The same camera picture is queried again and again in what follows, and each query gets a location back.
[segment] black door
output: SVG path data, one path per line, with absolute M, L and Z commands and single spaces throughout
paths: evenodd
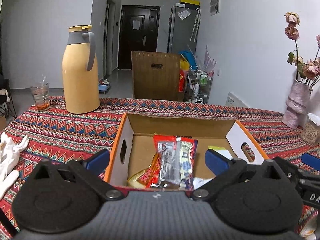
M 132 51 L 157 49 L 160 7 L 122 6 L 119 69 L 131 69 Z

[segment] thermos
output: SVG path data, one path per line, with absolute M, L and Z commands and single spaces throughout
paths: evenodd
M 84 114 L 100 106 L 96 43 L 91 25 L 69 28 L 62 60 L 63 90 L 67 111 Z

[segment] table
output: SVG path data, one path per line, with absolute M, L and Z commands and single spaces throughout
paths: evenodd
M 19 143 L 28 135 L 28 148 L 20 155 L 17 170 L 18 180 L 0 201 L 1 209 L 15 225 L 11 213 L 12 201 L 37 163 L 51 159 L 65 163 L 74 158 L 84 159 L 101 149 L 112 148 L 121 118 L 125 112 L 169 117 L 192 117 L 203 119 L 238 119 L 259 142 L 270 158 L 280 156 L 310 172 L 318 173 L 301 162 L 300 156 L 307 152 L 314 156 L 320 147 L 309 147 L 301 138 L 302 129 L 292 130 L 281 122 L 282 114 L 252 108 L 202 105 L 185 102 L 101 98 L 100 107 L 89 114 L 70 114 L 66 111 L 63 97 L 51 97 L 51 108 L 38 112 L 29 108 L 4 130 Z M 298 231 L 317 211 L 304 207 Z M 9 239 L 9 234 L 0 225 L 0 239 Z

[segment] metal screw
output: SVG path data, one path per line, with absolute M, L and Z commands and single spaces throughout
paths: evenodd
M 111 199 L 119 198 L 119 197 L 121 197 L 121 192 L 119 190 L 112 189 L 106 193 L 106 197 L 111 198 Z
M 193 195 L 197 198 L 204 198 L 209 195 L 209 192 L 205 189 L 197 189 L 193 192 Z

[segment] gray handle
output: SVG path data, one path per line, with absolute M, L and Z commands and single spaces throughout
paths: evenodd
M 87 71 L 90 71 L 92 70 L 94 58 L 96 57 L 96 40 L 94 38 L 94 33 L 83 33 L 82 37 L 84 39 L 89 37 L 90 52 L 89 52 L 89 60 L 87 64 Z

